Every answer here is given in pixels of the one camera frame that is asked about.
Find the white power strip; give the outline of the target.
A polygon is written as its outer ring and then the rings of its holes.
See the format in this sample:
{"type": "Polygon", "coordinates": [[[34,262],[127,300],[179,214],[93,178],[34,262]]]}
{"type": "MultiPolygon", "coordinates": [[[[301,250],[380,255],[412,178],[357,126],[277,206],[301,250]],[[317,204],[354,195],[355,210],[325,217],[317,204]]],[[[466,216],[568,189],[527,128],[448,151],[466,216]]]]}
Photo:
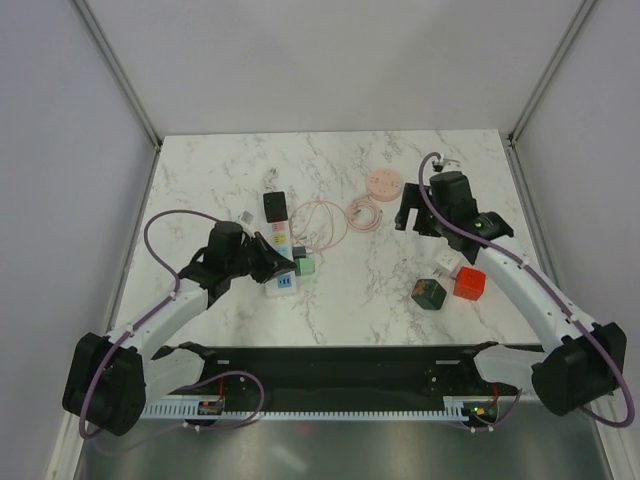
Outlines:
{"type": "MultiPolygon", "coordinates": [[[[288,220],[285,222],[267,223],[264,214],[261,233],[278,253],[294,261],[289,215],[288,220]]],[[[282,274],[270,280],[265,286],[265,293],[270,298],[281,298],[297,294],[296,264],[293,272],[282,274]]]]}

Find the black cube adapter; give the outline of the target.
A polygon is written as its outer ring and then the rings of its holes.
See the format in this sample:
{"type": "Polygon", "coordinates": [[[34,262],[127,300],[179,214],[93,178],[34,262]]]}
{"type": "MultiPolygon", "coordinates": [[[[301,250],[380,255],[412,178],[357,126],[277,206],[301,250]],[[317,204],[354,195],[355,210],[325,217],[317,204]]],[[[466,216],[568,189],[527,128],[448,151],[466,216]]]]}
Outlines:
{"type": "Polygon", "coordinates": [[[288,220],[286,196],[283,191],[264,193],[263,207],[267,223],[278,223],[288,220]]]}

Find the white cube adapter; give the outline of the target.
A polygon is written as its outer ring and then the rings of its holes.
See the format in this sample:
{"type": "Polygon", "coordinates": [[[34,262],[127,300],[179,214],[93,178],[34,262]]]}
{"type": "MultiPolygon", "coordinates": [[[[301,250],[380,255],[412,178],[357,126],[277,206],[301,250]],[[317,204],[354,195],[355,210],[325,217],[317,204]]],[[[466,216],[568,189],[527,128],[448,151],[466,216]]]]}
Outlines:
{"type": "Polygon", "coordinates": [[[433,273],[437,278],[454,279],[462,266],[462,257],[455,251],[441,251],[432,260],[433,273]]]}

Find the dark green cube plug adapter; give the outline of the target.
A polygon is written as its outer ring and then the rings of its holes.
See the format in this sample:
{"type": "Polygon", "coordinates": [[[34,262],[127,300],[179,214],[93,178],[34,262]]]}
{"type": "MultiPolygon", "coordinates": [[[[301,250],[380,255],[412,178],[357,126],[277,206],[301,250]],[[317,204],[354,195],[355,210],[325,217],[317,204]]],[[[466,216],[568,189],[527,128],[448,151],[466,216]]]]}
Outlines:
{"type": "Polygon", "coordinates": [[[423,310],[439,311],[442,309],[447,292],[435,279],[419,279],[416,281],[411,299],[423,310]]]}

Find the red cube adapter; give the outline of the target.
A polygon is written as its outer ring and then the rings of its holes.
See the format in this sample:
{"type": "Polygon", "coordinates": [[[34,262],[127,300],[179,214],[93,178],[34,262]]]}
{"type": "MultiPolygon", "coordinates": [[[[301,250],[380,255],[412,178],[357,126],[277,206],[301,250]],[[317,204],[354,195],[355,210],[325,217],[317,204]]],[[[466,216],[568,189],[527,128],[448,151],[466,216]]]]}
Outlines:
{"type": "Polygon", "coordinates": [[[477,301],[484,294],[487,276],[484,272],[463,266],[458,271],[453,295],[470,301],[477,301]]]}

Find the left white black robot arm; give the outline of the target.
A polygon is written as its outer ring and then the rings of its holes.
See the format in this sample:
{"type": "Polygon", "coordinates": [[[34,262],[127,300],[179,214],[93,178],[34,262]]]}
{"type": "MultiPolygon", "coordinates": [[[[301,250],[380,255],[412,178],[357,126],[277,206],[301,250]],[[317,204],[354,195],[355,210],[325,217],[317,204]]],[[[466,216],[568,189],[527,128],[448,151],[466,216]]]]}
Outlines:
{"type": "Polygon", "coordinates": [[[428,409],[422,350],[170,344],[234,280],[265,284],[294,269],[263,234],[216,221],[206,245],[173,272],[173,287],[157,305],[107,334],[89,333],[78,341],[62,405],[77,416],[80,436],[124,435],[146,407],[170,394],[217,395],[187,421],[201,429],[238,428],[269,414],[387,417],[428,409]]]}

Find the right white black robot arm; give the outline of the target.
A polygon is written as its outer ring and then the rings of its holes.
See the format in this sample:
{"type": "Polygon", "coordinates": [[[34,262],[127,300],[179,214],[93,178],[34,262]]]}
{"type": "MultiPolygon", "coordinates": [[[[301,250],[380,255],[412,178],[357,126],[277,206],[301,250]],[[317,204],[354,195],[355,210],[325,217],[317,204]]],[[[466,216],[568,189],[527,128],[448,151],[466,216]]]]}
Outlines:
{"type": "Polygon", "coordinates": [[[542,347],[539,352],[494,343],[474,347],[457,371],[465,391],[481,393],[492,383],[530,390],[551,413],[564,416],[621,390],[627,417],[634,417],[623,377],[625,333],[616,323],[598,324],[531,264],[512,227],[495,212],[479,211],[464,174],[449,171],[428,184],[406,184],[396,229],[405,229],[410,210],[417,212],[414,231],[445,238],[484,273],[542,347]]]}

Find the grey small charger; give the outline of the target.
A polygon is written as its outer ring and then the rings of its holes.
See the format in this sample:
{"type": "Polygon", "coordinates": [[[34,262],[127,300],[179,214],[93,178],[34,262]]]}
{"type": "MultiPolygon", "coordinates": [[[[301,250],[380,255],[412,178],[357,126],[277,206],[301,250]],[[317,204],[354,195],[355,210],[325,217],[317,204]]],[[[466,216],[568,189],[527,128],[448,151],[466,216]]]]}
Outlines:
{"type": "Polygon", "coordinates": [[[303,258],[307,256],[307,249],[305,246],[295,246],[293,248],[293,257],[294,258],[303,258]]]}

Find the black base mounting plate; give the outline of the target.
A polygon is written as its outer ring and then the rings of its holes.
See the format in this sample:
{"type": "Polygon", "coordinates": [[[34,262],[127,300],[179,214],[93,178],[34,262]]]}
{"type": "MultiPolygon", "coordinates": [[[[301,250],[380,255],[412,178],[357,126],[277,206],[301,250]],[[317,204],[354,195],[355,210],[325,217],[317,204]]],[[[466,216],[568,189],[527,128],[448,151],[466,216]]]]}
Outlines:
{"type": "Polygon", "coordinates": [[[516,389],[482,380],[466,366],[462,346],[217,347],[206,355],[189,395],[248,392],[262,406],[268,393],[357,392],[505,398],[516,389]]]}

